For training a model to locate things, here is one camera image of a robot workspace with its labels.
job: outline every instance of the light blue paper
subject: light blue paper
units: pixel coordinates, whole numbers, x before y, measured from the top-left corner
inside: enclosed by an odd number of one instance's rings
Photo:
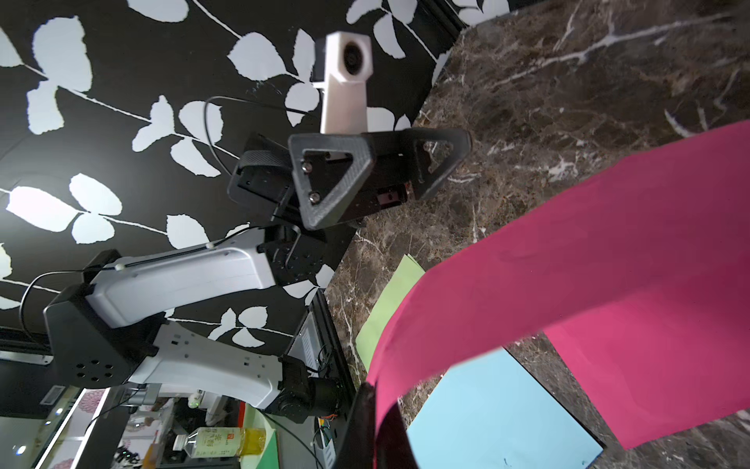
[[[420,469],[584,469],[602,452],[502,348],[450,368],[407,434]]]

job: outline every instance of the green paper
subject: green paper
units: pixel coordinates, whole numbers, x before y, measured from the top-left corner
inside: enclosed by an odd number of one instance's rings
[[[386,324],[406,298],[409,291],[425,274],[425,270],[417,264],[409,254],[401,258],[401,262],[393,272],[390,282],[382,289],[373,307],[370,317],[364,322],[356,339],[357,354],[361,358],[364,368],[370,371],[370,362],[375,354],[375,347],[386,328]]]

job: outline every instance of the camera lens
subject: camera lens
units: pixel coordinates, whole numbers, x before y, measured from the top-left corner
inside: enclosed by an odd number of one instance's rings
[[[357,44],[350,42],[344,47],[343,66],[350,75],[356,75],[362,69],[362,51]]]

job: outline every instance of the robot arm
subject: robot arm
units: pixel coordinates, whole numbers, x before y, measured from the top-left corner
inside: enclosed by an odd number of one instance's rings
[[[231,175],[229,198],[265,229],[153,256],[101,253],[83,282],[44,310],[61,380],[84,388],[190,386],[295,422],[338,411],[338,384],[309,376],[301,360],[212,341],[161,314],[314,278],[326,243],[322,228],[400,205],[409,187],[415,198],[429,197],[468,155],[469,134],[458,129],[366,133],[370,38],[338,32],[318,45],[316,66],[325,65],[313,71],[323,90],[321,133],[292,135],[288,150],[254,135]],[[449,142],[452,151],[429,171],[424,143],[433,141]]]

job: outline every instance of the bottle label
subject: bottle label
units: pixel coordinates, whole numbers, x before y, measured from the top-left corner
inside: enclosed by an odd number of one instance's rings
[[[194,458],[234,456],[242,446],[242,428],[201,428],[193,450]]]

